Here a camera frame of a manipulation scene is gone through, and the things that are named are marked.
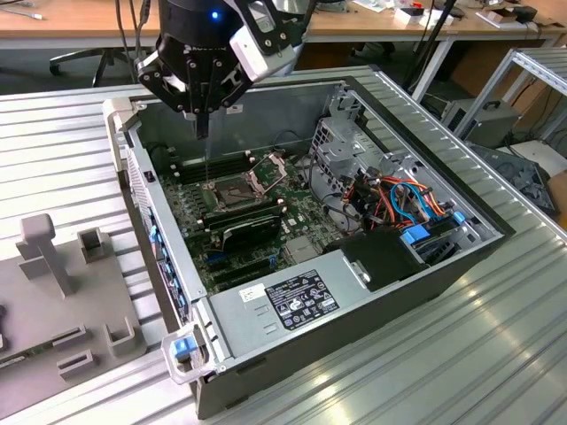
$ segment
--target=metal pole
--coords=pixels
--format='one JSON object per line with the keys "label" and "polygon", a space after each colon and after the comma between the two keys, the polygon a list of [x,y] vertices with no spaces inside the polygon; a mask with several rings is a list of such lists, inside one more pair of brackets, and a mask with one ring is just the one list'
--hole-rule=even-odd
{"label": "metal pole", "polygon": [[454,135],[456,135],[457,137],[462,137],[462,135],[465,132],[465,129],[468,128],[470,123],[474,120],[478,111],[486,103],[486,100],[488,100],[488,97],[491,95],[494,88],[498,85],[498,83],[502,80],[502,78],[504,78],[504,75],[506,75],[506,73],[508,72],[512,64],[512,58],[514,57],[515,54],[516,51],[511,50],[508,52],[506,57],[501,61],[501,63],[498,65],[498,68],[496,68],[496,71],[494,71],[492,77],[490,77],[490,80],[488,80],[488,82],[486,83],[480,94],[477,96],[476,100],[473,102],[469,111],[465,114],[464,117],[462,117],[461,122],[453,132]]}

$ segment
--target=warning label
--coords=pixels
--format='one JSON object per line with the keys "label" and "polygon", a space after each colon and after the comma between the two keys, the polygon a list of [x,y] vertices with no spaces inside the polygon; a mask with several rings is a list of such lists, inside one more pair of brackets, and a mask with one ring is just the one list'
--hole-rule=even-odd
{"label": "warning label", "polygon": [[288,330],[338,309],[337,301],[315,270],[266,288],[266,295]]}

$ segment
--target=blue tab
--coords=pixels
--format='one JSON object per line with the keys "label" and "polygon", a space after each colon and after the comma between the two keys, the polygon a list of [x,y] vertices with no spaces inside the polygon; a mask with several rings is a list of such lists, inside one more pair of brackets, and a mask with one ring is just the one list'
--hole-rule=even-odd
{"label": "blue tab", "polygon": [[189,358],[190,354],[197,350],[198,345],[194,336],[187,336],[173,342],[174,356],[177,361],[184,361]]}
{"label": "blue tab", "polygon": [[465,218],[464,214],[462,212],[458,212],[458,211],[453,214],[453,218],[460,225],[463,224],[465,220],[467,220]]}
{"label": "blue tab", "polygon": [[403,237],[405,241],[411,245],[413,243],[421,241],[422,239],[425,239],[429,235],[429,232],[425,230],[423,225],[418,224],[417,226],[406,228],[401,237]]}

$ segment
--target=black cable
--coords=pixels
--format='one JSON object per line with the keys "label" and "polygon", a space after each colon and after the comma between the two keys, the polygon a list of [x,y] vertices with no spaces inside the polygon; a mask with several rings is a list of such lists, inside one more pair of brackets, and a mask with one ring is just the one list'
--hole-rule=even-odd
{"label": "black cable", "polygon": [[541,124],[540,126],[538,126],[536,128],[536,132],[539,132],[541,129],[543,129],[549,122],[549,120],[551,120],[551,117],[553,117],[555,111],[557,110],[557,106],[559,106],[559,104],[561,103],[563,97],[559,97],[559,100],[557,100],[557,102],[555,103],[555,106],[553,107],[553,109],[551,110],[551,112],[548,114],[548,117],[546,118],[545,121],[543,121],[543,124]]}
{"label": "black cable", "polygon": [[449,16],[449,12],[451,12],[451,10],[453,9],[455,2],[456,0],[447,0],[445,2],[445,8],[443,9],[441,16],[439,17],[439,20],[435,24],[435,27],[433,28],[433,31],[431,32],[431,35],[429,36],[429,39],[427,40],[424,49],[420,53],[416,66],[411,67],[410,74],[404,79],[404,82],[401,87],[404,88],[405,90],[409,89],[409,86],[412,84],[414,80],[414,76],[417,73],[417,70],[422,67],[423,61],[431,56],[434,50],[435,40],[437,39],[437,36],[439,35],[441,28],[445,24],[445,21],[447,20],[447,16]]}
{"label": "black cable", "polygon": [[510,104],[510,106],[513,107],[513,106],[516,104],[516,102],[517,102],[518,100],[520,100],[520,97],[522,97],[522,95],[525,93],[525,91],[528,90],[528,88],[530,88],[530,87],[533,85],[534,82],[535,82],[535,79],[534,79],[534,80],[531,80],[530,83],[529,83],[527,86],[525,86],[525,87],[522,89],[522,91],[520,91],[520,94],[516,96],[516,99],[514,99],[514,102],[512,102],[512,103]]}
{"label": "black cable", "polygon": [[541,121],[541,119],[542,119],[543,116],[545,115],[546,110],[548,109],[549,100],[551,99],[551,93],[553,93],[553,89],[549,88],[548,97],[546,98],[546,104],[545,104],[545,106],[543,107],[543,109],[541,110],[540,117],[539,117],[537,120],[535,120],[535,121],[533,122],[533,125],[532,125],[532,126],[530,127],[530,129],[528,130],[528,134],[532,134],[533,128],[538,125],[538,123]]}
{"label": "black cable", "polygon": [[279,140],[279,138],[280,138],[282,135],[285,135],[285,134],[288,134],[288,133],[289,133],[290,135],[295,135],[295,137],[297,137],[297,139],[298,139],[298,140],[297,140],[298,142],[299,142],[300,140],[303,140],[303,139],[301,138],[301,136],[299,136],[295,131],[293,131],[293,130],[291,130],[291,129],[282,130],[282,131],[280,131],[280,132],[276,135],[276,137],[274,137],[274,141],[272,142],[272,149],[276,149],[276,143],[277,143],[277,141]]}
{"label": "black cable", "polygon": [[311,17],[315,12],[316,6],[317,6],[317,0],[309,0],[309,4],[307,5],[307,10],[303,18],[303,28],[305,30],[307,30],[307,27],[309,27],[309,22],[311,22]]}
{"label": "black cable", "polygon": [[307,181],[307,184],[309,185],[309,191],[311,192],[311,196],[313,197],[313,199],[315,201],[317,201],[319,204],[324,204],[327,208],[334,211],[335,213],[342,214],[345,217],[347,217],[348,219],[354,220],[358,223],[359,219],[357,219],[353,215],[349,214],[348,212],[341,211],[338,208],[335,208],[334,206],[331,206],[329,204],[325,204],[322,201],[322,199],[319,199],[319,197],[317,197],[317,195],[315,194],[315,191],[313,190],[313,186],[311,186],[311,181],[312,181],[312,177],[313,177],[313,164],[314,163],[315,163],[315,153],[313,155],[311,155],[311,162],[309,163],[309,179]]}
{"label": "black cable", "polygon": [[134,77],[134,68],[132,67],[132,58],[128,54],[128,44],[126,43],[126,35],[124,34],[124,27],[122,26],[122,13],[120,10],[120,0],[114,0],[114,8],[116,9],[116,23],[118,24],[118,29],[120,31],[120,38],[122,39],[124,54],[126,55],[126,60],[128,62],[128,70],[130,71],[130,77],[132,78],[132,83],[136,84],[136,78]]}
{"label": "black cable", "polygon": [[406,72],[404,73],[404,78],[408,77],[409,72],[411,71],[412,67],[414,66],[416,58],[422,52],[423,39],[425,38],[425,35],[427,34],[427,29],[429,28],[429,23],[431,22],[431,15],[432,15],[432,12],[433,12],[434,5],[435,5],[434,0],[431,0],[431,7],[429,8],[429,16],[427,17],[427,23],[425,24],[425,28],[423,29],[423,32],[422,32],[422,38],[419,40],[419,43],[417,44],[416,54],[412,57],[412,60],[409,62],[408,67],[406,68]]}
{"label": "black cable", "polygon": [[512,146],[510,145],[510,139],[512,140],[512,142],[515,141],[514,139],[514,135],[512,134],[511,131],[509,131],[504,138],[502,139],[502,141],[504,142],[504,144],[506,145],[506,147],[508,148],[508,150],[513,154],[516,155],[519,158],[523,158],[525,159],[525,157],[523,155],[521,155],[518,151],[516,151],[514,148],[512,148]]}
{"label": "black cable", "polygon": [[138,34],[138,24],[136,22],[136,12],[134,12],[134,1],[128,0],[128,5],[130,7],[130,16],[132,16],[132,25],[134,26],[134,36],[136,38],[136,57],[140,55],[140,39],[136,36]]}
{"label": "black cable", "polygon": [[142,37],[142,28],[148,22],[150,18],[151,0],[142,0],[142,5],[140,6],[140,22],[138,24],[138,29],[136,31],[136,43],[140,45],[140,51],[136,53],[136,56],[140,58],[142,52],[140,39]]}

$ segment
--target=open computer chassis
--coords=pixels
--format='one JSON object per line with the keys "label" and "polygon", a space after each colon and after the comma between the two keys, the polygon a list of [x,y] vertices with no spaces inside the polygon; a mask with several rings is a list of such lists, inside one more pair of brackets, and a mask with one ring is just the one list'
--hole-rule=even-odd
{"label": "open computer chassis", "polygon": [[[159,102],[150,97],[113,99],[105,103],[105,118],[128,210],[172,332],[162,351],[172,378],[191,385],[199,418],[437,297],[514,234],[354,78],[255,86],[242,104],[218,112],[221,131],[215,133],[213,122],[211,137],[222,149],[208,166],[203,151],[187,155],[198,144],[188,141],[191,125],[177,149],[144,140],[144,126],[167,126],[165,112],[152,108]],[[270,113],[267,131],[257,117]],[[294,115],[288,124],[313,122],[302,128],[310,131],[307,155],[296,155],[293,166],[282,153],[293,148],[276,143],[287,130],[274,123],[286,115]],[[368,116],[405,149],[389,152],[366,128]],[[159,151],[169,156],[166,166],[158,165]],[[208,175],[219,163],[229,164],[232,174]],[[217,166],[211,171],[222,169]],[[403,193],[412,212],[395,225],[380,210],[378,203],[390,204],[379,195],[380,184],[390,185],[392,204]],[[259,210],[267,212],[260,220]],[[254,215],[248,220],[243,212]],[[258,251],[251,253],[251,244]],[[219,259],[222,266],[214,270]],[[310,305],[312,313],[304,308]]]}

